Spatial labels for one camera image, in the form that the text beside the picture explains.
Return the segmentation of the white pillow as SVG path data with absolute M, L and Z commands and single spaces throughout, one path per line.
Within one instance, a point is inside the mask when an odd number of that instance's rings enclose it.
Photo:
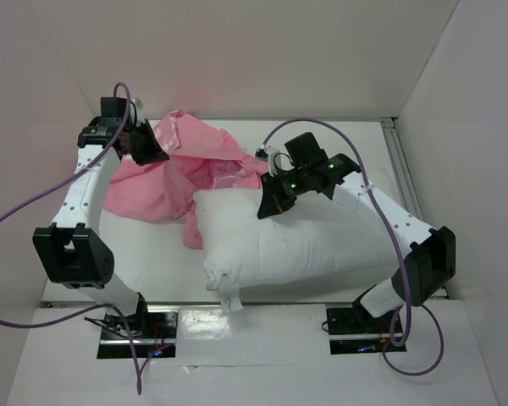
M 241 309 L 248 288 L 273 294 L 272 286 L 310 283 L 318 289 L 332 276 L 365 272 L 376 283 L 395 272 L 388 234 L 357 214 L 315 193 L 290 211 L 260 219 L 259 189 L 195 192 L 195 217 L 204 249 L 206 289 L 226 310 Z

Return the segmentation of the pink satin pillowcase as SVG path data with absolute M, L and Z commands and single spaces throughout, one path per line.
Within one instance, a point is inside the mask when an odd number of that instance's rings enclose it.
M 165 162 L 137 165 L 122 159 L 103 208 L 120 217 L 150 223 L 182 220 L 183 244 L 202 249 L 193 195 L 205 189 L 259 189 L 267 163 L 245 153 L 223 129 L 175 111 L 153 128 L 168 154 Z

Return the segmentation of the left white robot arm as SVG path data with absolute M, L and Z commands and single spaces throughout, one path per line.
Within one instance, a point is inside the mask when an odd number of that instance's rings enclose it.
M 62 207 L 32 242 L 48 279 L 113 308 L 110 318 L 131 337 L 143 336 L 150 316 L 143 296 L 115 273 L 115 258 L 100 237 L 99 224 L 112 177 L 123 156 L 145 166 L 169 159 L 147 120 L 120 123 L 95 118 L 78 136 L 75 180 Z

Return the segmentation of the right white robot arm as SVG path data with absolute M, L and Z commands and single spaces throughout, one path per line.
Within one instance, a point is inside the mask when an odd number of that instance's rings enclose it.
M 395 274 L 353 304 L 352 320 L 363 332 L 372 331 L 382 316 L 402 305 L 422 305 L 456 274 L 454 233 L 414 217 L 366 180 L 361 167 L 344 154 L 315 165 L 264 173 L 261 183 L 260 219 L 290 210 L 299 195 L 314 191 L 351 210 L 398 250 Z

